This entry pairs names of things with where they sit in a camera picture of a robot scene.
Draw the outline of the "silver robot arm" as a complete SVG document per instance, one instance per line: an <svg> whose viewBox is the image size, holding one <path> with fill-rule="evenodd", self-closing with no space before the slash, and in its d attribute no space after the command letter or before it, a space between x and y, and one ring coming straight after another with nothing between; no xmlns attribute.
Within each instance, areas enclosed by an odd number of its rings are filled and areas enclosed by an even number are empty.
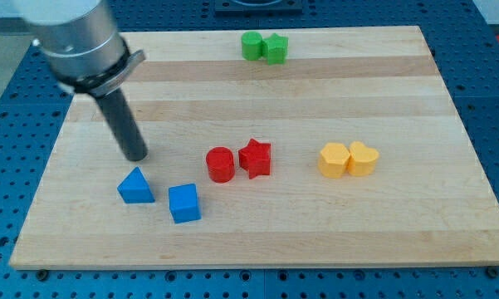
<svg viewBox="0 0 499 299"><path fill-rule="evenodd" d="M14 0L57 80L76 93L103 97L145 60L120 35L106 0Z"/></svg>

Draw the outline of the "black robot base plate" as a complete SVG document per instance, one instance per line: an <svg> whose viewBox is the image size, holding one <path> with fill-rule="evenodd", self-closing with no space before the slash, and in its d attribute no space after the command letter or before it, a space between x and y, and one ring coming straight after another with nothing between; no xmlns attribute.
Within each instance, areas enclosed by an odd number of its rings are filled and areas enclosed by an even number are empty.
<svg viewBox="0 0 499 299"><path fill-rule="evenodd" d="M213 0L216 16L302 13L303 0Z"/></svg>

